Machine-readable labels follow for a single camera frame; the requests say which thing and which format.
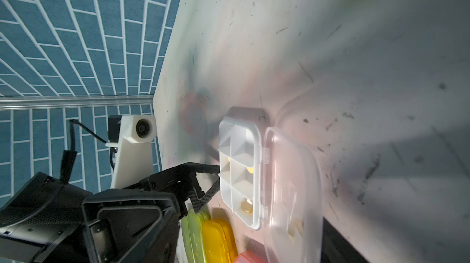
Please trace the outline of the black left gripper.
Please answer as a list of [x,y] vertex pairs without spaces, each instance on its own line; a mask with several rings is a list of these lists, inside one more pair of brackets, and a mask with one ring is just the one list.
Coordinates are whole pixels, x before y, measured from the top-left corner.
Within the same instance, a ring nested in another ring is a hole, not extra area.
[[197,214],[220,190],[220,166],[185,163],[129,189],[82,202],[84,241],[92,263],[172,263],[189,199]]

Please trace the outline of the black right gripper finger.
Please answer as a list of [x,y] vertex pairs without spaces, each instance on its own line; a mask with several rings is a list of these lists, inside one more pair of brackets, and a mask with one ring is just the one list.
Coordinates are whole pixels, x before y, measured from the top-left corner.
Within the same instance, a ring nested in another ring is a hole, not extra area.
[[364,258],[333,225],[323,219],[321,249],[322,263],[367,263]]

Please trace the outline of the green pillbox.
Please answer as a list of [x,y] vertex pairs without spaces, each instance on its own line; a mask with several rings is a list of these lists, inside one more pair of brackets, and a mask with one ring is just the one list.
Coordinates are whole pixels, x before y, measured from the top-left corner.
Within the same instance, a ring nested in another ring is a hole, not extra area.
[[205,263],[202,226],[211,216],[205,210],[195,213],[193,209],[181,220],[184,251],[189,263]]

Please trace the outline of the orange pillbox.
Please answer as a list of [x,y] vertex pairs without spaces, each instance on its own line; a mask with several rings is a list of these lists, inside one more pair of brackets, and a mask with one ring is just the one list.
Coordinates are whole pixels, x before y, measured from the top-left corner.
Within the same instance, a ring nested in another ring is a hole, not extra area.
[[207,263],[233,263],[238,256],[229,222],[211,219],[202,224],[204,255]]

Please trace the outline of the pink pillbox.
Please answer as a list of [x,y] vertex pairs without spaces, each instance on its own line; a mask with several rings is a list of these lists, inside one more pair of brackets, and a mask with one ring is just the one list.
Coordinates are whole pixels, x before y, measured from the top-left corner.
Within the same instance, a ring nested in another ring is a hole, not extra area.
[[265,260],[253,254],[250,251],[245,251],[234,258],[234,263],[266,263]]

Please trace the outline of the clear pillbox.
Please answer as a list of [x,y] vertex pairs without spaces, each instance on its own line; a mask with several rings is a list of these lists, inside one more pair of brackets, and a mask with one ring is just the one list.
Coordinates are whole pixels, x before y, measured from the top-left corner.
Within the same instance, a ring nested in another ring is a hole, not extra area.
[[280,128],[225,117],[219,124],[220,191],[246,226],[263,231],[270,263],[318,263],[321,171],[312,151]]

